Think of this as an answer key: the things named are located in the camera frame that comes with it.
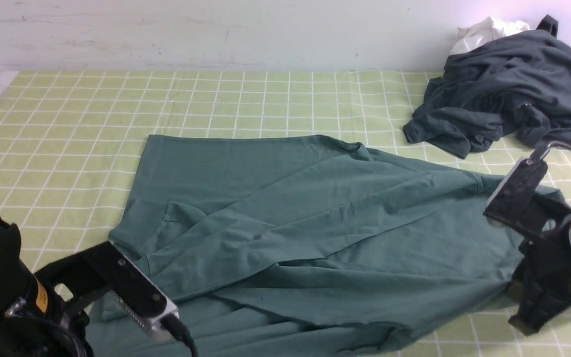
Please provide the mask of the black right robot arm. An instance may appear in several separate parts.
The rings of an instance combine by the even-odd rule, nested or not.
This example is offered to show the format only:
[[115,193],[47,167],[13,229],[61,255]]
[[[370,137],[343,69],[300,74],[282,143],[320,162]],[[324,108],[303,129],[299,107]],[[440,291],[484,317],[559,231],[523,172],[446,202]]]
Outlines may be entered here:
[[530,336],[571,308],[571,214],[524,240],[519,250],[523,258],[507,288],[517,312],[508,322]]

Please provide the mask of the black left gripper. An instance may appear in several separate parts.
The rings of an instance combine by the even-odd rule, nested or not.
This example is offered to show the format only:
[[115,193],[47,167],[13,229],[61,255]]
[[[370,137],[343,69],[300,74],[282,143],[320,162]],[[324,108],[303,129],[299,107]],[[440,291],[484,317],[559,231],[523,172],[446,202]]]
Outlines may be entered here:
[[38,281],[50,290],[52,307],[59,325],[85,328],[85,309],[114,289],[123,269],[133,263],[109,241],[51,262],[35,272]]

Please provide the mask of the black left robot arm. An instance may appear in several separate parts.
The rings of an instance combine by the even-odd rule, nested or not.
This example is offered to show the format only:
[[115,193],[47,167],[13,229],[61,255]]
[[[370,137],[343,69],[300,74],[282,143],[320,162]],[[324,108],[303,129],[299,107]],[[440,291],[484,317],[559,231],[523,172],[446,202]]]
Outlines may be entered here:
[[18,226],[0,217],[0,357],[92,357],[85,308],[109,292],[101,269],[117,249],[103,242],[32,273],[21,245]]

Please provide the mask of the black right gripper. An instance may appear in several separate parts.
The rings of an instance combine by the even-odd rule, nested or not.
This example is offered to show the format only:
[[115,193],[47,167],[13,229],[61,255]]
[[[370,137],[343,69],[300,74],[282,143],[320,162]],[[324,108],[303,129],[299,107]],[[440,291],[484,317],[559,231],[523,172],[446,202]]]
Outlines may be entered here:
[[542,233],[519,250],[523,259],[506,289],[517,302],[509,324],[530,336],[571,308],[571,243],[563,233]]

